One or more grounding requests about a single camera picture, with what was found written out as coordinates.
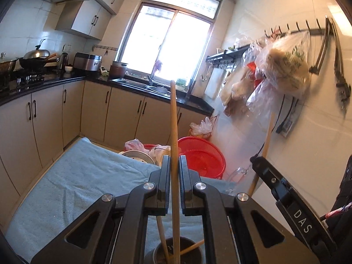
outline countertop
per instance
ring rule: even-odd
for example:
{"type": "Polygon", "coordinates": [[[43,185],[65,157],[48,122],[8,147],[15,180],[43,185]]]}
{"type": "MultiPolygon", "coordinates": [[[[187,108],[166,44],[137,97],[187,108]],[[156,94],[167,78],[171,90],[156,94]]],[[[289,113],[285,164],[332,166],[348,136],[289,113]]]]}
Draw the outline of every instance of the countertop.
{"type": "MultiPolygon", "coordinates": [[[[170,103],[170,97],[168,96],[165,96],[163,94],[158,94],[157,92],[154,93],[147,90],[138,89],[135,87],[130,87],[127,84],[114,82],[108,79],[107,76],[102,76],[98,73],[87,75],[87,72],[80,71],[80,72],[71,72],[71,73],[65,72],[65,73],[58,74],[55,71],[49,71],[47,74],[44,75],[44,77],[45,79],[41,82],[22,85],[19,88],[17,87],[16,80],[10,81],[9,90],[0,92],[0,106],[14,99],[17,99],[21,96],[30,94],[32,92],[36,92],[38,90],[42,90],[48,87],[52,87],[52,86],[56,86],[56,85],[60,85],[68,82],[74,82],[78,80],[88,80],[91,82],[108,85],[111,87],[119,88],[122,90],[126,90],[129,92],[133,92],[146,97],[150,97],[153,99],[158,99],[160,101],[170,103]]],[[[185,100],[185,92],[180,92],[178,90],[176,95],[177,95],[177,106],[179,107],[186,108],[191,111],[207,115],[209,117],[212,115],[214,111],[214,109],[202,98],[191,95],[189,100],[185,100]]]]}

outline white bowl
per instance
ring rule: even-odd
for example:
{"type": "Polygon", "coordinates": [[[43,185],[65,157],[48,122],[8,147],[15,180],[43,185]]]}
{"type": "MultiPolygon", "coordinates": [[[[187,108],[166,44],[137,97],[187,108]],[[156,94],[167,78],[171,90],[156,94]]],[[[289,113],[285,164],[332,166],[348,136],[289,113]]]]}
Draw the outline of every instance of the white bowl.
{"type": "Polygon", "coordinates": [[[71,66],[65,66],[65,71],[66,72],[71,72],[72,71],[72,67],[71,66]]]}

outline black handle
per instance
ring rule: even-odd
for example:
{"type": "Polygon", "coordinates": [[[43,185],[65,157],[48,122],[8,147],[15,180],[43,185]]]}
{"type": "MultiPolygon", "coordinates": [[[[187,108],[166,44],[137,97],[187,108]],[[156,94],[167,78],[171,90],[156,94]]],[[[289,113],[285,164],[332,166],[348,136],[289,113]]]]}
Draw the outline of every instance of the black handle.
{"type": "Polygon", "coordinates": [[[93,25],[93,26],[95,26],[95,25],[96,25],[96,23],[98,22],[98,19],[99,19],[99,17],[96,17],[96,21],[95,21],[95,23],[94,23],[94,25],[93,25]]]}
{"type": "Polygon", "coordinates": [[[37,117],[37,102],[35,100],[33,100],[34,103],[34,115],[33,117],[36,118],[37,117]]]}
{"type": "Polygon", "coordinates": [[[144,104],[143,112],[142,115],[144,115],[145,107],[147,106],[147,103],[144,104]]]}
{"type": "Polygon", "coordinates": [[[137,113],[139,113],[139,109],[140,109],[140,105],[142,104],[142,100],[139,102],[139,106],[138,106],[138,111],[137,113]]]}
{"type": "Polygon", "coordinates": [[[106,92],[105,103],[108,103],[108,95],[109,95],[109,92],[106,92]]]}
{"type": "Polygon", "coordinates": [[[182,116],[182,113],[180,113],[180,116],[178,117],[177,125],[178,125],[178,123],[179,123],[179,121],[180,121],[180,119],[181,119],[181,116],[182,116]]]}
{"type": "Polygon", "coordinates": [[[28,106],[29,106],[29,120],[32,120],[31,103],[30,102],[28,102],[28,106]]]}
{"type": "Polygon", "coordinates": [[[92,24],[94,24],[95,20],[96,20],[96,15],[94,16],[94,20],[93,20],[92,24]]]}

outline pot lid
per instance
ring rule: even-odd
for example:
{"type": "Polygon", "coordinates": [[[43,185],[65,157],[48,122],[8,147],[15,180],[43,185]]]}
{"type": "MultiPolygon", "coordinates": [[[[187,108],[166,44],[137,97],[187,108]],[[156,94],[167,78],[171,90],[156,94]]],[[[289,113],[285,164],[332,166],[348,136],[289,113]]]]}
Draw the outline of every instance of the pot lid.
{"type": "Polygon", "coordinates": [[[27,52],[23,56],[23,59],[48,57],[50,55],[50,52],[47,49],[40,50],[40,46],[42,45],[42,42],[44,40],[45,38],[40,41],[40,44],[36,46],[35,50],[27,52]]]}
{"type": "Polygon", "coordinates": [[[1,53],[1,56],[0,56],[0,63],[18,60],[18,58],[8,58],[8,57],[5,56],[5,54],[6,54],[6,52],[2,52],[2,53],[1,53]]]}

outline lower cabinet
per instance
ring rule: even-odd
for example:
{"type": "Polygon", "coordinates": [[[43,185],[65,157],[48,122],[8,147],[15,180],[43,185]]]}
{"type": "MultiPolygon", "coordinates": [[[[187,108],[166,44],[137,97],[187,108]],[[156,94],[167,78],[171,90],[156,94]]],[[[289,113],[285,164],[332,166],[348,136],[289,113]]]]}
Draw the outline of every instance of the lower cabinet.
{"type": "Polygon", "coordinates": [[[33,126],[42,167],[49,167],[63,153],[63,85],[32,93],[33,126]]]}
{"type": "Polygon", "coordinates": [[[20,195],[42,170],[31,102],[29,94],[0,107],[0,157],[20,195]]]}
{"type": "Polygon", "coordinates": [[[20,195],[13,186],[0,160],[0,225],[5,226],[12,208],[20,195]]]}
{"type": "Polygon", "coordinates": [[[97,141],[104,141],[106,114],[111,87],[86,81],[84,85],[81,133],[97,141]]]}
{"type": "Polygon", "coordinates": [[[170,104],[146,97],[136,138],[143,144],[166,145],[170,136],[170,104]]]}
{"type": "Polygon", "coordinates": [[[189,129],[191,128],[189,124],[196,123],[200,124],[202,120],[205,120],[206,115],[180,108],[177,115],[177,133],[178,138],[186,137],[188,135],[189,129]]]}
{"type": "Polygon", "coordinates": [[[125,142],[133,140],[144,96],[113,88],[106,118],[104,143],[123,150],[125,142]]]}
{"type": "Polygon", "coordinates": [[[64,84],[62,139],[64,147],[80,134],[84,80],[64,84]]]}

